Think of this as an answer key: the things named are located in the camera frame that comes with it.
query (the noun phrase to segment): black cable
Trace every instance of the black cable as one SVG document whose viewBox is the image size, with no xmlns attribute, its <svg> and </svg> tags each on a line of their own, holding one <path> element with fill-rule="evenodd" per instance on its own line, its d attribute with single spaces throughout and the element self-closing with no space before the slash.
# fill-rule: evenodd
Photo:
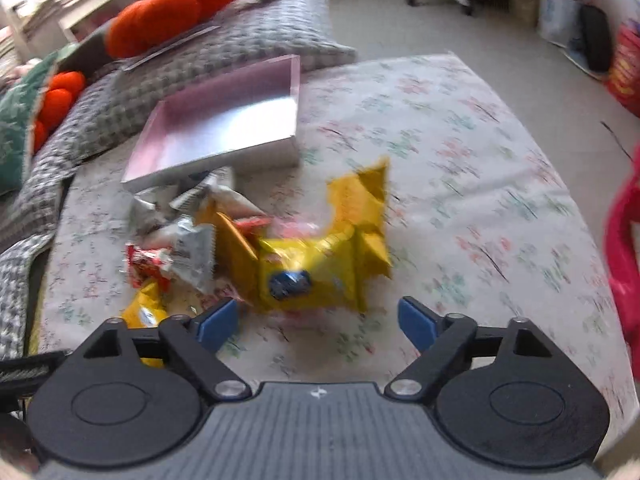
<svg viewBox="0 0 640 480">
<path fill-rule="evenodd" d="M 633 157 L 629 155 L 628 151 L 624 149 L 624 146 L 622 146 L 622 143 L 618 139 L 618 136 L 613 132 L 611 128 L 609 128 L 609 125 L 605 121 L 600 121 L 600 124 L 602 124 L 602 126 L 604 126 L 607 129 L 607 131 L 611 134 L 611 137 L 613 137 L 613 140 L 616 141 L 616 144 L 625 153 L 625 155 L 628 156 L 629 160 L 634 160 Z"/>
</svg>

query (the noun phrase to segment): floor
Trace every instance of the floor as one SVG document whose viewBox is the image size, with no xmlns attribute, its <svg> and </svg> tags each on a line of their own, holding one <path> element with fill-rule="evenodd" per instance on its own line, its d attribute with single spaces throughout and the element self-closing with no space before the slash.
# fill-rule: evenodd
<svg viewBox="0 0 640 480">
<path fill-rule="evenodd" d="M 632 153 L 640 119 L 600 83 L 576 68 L 532 28 L 495 9 L 462 15 L 455 5 L 409 7 L 403 0 L 332 0 L 338 41 L 360 59 L 453 51 L 484 78 L 536 139 L 577 202 L 602 246 L 614 193 L 630 168 L 604 128 Z"/>
</svg>

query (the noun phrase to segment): green cushion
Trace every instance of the green cushion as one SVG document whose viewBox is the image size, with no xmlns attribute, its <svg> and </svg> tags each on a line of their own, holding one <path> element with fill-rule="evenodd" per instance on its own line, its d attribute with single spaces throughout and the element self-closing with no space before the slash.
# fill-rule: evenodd
<svg viewBox="0 0 640 480">
<path fill-rule="evenodd" d="M 29 176 L 33 125 L 57 65 L 58 54 L 49 54 L 0 101 L 0 196 L 20 189 Z"/>
</svg>

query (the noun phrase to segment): pink box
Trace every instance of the pink box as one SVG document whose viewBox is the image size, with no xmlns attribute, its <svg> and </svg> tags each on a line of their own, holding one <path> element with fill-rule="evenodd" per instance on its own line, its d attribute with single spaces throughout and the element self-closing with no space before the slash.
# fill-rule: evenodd
<svg viewBox="0 0 640 480">
<path fill-rule="evenodd" d="M 295 166 L 300 58 L 233 70 L 158 103 L 129 158 L 130 192 L 231 166 L 236 173 Z"/>
</svg>

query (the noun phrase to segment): floral pattern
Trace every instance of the floral pattern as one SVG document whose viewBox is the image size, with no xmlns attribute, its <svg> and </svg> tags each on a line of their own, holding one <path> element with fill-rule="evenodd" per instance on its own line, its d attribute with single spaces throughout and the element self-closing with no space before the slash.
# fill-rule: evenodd
<svg viewBox="0 0 640 480">
<path fill-rule="evenodd" d="M 220 358 L 265 380 L 376 381 L 417 351 L 396 304 L 411 295 L 480 324 L 531 318 L 609 403 L 609 447 L 638 412 L 625 343 L 591 235 L 555 169 L 492 89 L 457 57 L 420 56 L 312 72 L 301 88 L 300 167 L 239 180 L 278 216 L 326 225 L 326 182 L 390 155 L 386 235 L 393 278 L 369 283 L 366 316 L 245 312 Z M 47 273 L 40 349 L 74 348 L 134 295 L 122 272 L 135 139 L 80 168 Z M 219 295 L 233 293 L 220 281 Z M 172 312 L 215 298 L 174 289 Z"/>
</svg>

